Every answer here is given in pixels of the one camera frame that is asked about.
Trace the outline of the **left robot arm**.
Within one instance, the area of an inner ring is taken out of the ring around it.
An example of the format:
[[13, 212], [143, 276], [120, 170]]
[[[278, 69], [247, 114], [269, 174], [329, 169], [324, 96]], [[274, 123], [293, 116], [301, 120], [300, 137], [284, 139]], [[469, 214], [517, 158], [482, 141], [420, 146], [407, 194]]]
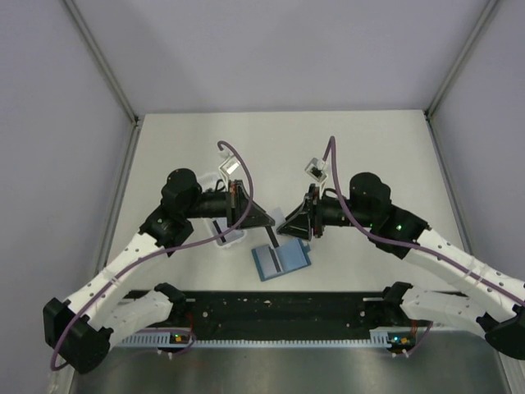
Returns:
[[[129, 244], [94, 278], [64, 300], [43, 307], [44, 340], [52, 349], [50, 369], [71, 366], [78, 373], [97, 368], [121, 340], [164, 321], [174, 326], [186, 314], [184, 296], [161, 282], [129, 305], [120, 301], [153, 266], [153, 260], [214, 242], [238, 229], [266, 227], [274, 220], [254, 201], [253, 178], [222, 176], [224, 190], [206, 191], [195, 173], [180, 168], [167, 176], [160, 204], [147, 216]], [[190, 243], [194, 218], [225, 218], [226, 229]]]

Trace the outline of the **silver VIP card top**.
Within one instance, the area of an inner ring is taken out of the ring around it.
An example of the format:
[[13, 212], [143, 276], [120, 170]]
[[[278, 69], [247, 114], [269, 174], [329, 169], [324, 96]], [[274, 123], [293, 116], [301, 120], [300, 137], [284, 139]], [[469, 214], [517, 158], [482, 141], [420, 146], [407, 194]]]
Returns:
[[283, 268], [278, 255], [269, 245], [260, 246], [255, 249], [255, 262], [263, 280], [270, 279], [283, 273]]

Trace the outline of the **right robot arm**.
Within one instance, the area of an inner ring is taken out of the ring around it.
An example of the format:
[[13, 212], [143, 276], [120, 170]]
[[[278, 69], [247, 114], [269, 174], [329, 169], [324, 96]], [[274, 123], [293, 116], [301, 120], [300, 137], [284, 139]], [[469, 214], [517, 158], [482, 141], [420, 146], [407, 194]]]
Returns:
[[457, 295], [396, 283], [386, 289], [383, 315], [394, 325], [426, 320], [473, 333], [500, 353], [524, 358], [524, 282], [452, 245], [426, 221], [392, 204], [390, 187], [370, 172], [349, 182], [349, 197], [310, 185], [303, 202], [278, 227], [310, 241], [325, 227], [355, 227], [379, 249], [440, 277]]

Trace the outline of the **white plastic basket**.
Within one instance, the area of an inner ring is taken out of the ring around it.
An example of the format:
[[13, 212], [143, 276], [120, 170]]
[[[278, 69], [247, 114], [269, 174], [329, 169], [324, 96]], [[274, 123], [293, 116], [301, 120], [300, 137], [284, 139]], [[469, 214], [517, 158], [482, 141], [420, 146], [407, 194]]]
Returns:
[[[226, 185], [216, 172], [206, 173], [198, 178], [203, 191], [225, 191]], [[227, 228], [226, 218], [205, 218], [204, 222], [211, 236], [224, 232]], [[230, 248], [234, 244], [239, 244], [246, 237], [246, 231], [236, 229], [225, 236], [217, 238], [214, 245], [219, 249]]]

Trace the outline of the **blue leather card holder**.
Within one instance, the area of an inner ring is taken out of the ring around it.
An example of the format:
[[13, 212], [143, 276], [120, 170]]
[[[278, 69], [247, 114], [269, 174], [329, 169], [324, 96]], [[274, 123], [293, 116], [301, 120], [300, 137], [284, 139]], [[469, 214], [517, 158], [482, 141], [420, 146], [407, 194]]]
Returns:
[[[253, 261], [255, 262], [255, 249], [252, 249], [252, 256]], [[299, 239], [293, 239], [292, 241], [288, 241], [284, 245], [280, 245], [279, 247], [274, 249], [278, 255], [278, 258], [281, 262], [281, 266], [283, 268], [283, 273], [281, 275], [272, 277], [267, 280], [263, 280], [260, 271], [258, 270], [258, 266], [255, 262], [255, 267], [257, 269], [259, 279], [261, 282], [265, 282], [271, 279], [274, 279], [276, 277], [281, 277], [283, 275], [298, 271], [302, 268], [309, 267], [311, 263], [311, 259], [309, 258], [309, 252], [311, 250], [309, 244], [304, 244]]]

